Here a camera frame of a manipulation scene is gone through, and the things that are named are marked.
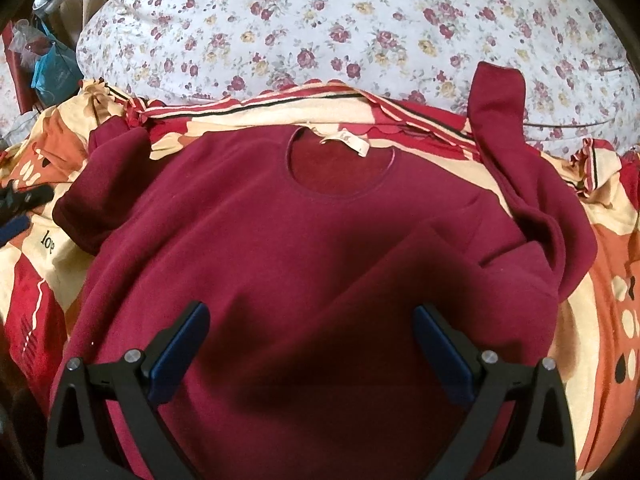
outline yellow flower print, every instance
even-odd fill
[[[520,56],[521,60],[529,62],[529,53],[526,50],[519,48],[516,50],[516,53]]]
[[[269,63],[265,60],[260,60],[255,65],[255,75],[265,75],[269,71]]]
[[[374,59],[376,60],[376,63],[378,63],[380,66],[387,66],[389,64],[389,60],[386,58],[384,54],[376,54]]]
[[[373,5],[371,5],[369,2],[360,2],[354,4],[353,7],[355,7],[355,9],[361,14],[372,14],[374,10]]]
[[[447,99],[456,96],[456,86],[451,81],[445,81],[440,85],[440,95]]]
[[[420,50],[423,51],[427,56],[436,57],[438,55],[436,47],[429,40],[418,41],[418,46],[420,47]]]

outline clamp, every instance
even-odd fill
[[[177,322],[144,351],[114,363],[72,358],[52,407],[44,480],[136,480],[115,437],[106,400],[117,400],[133,439],[156,480],[200,478],[158,415],[169,402],[209,331],[210,315],[191,302]],[[468,409],[460,430],[420,480],[465,480],[504,402],[515,408],[492,468],[481,480],[571,480],[575,449],[569,409],[556,362],[509,364],[480,352],[432,306],[413,314],[414,336],[450,402]]]

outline floral bedsheet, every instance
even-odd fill
[[[464,113],[480,60],[525,75],[539,149],[638,142],[638,81],[593,0],[109,0],[78,44],[87,77],[172,104],[339,79]]]

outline clothing label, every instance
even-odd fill
[[[341,140],[360,156],[367,156],[370,148],[369,143],[365,139],[353,135],[348,130],[340,130],[336,134],[328,135],[320,141],[320,144],[324,144],[328,140]]]

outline maroon sweatshirt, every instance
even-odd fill
[[[206,303],[209,335],[160,409],[204,478],[417,478],[463,417],[412,337],[425,301],[506,360],[534,364],[551,343],[546,231],[527,239],[524,206],[518,226],[494,194],[421,158],[360,158],[296,126],[207,134],[159,162],[142,128],[94,137],[54,210],[97,254],[63,361],[117,360]],[[543,177],[529,185],[562,193]],[[504,417],[480,468],[503,431]]]

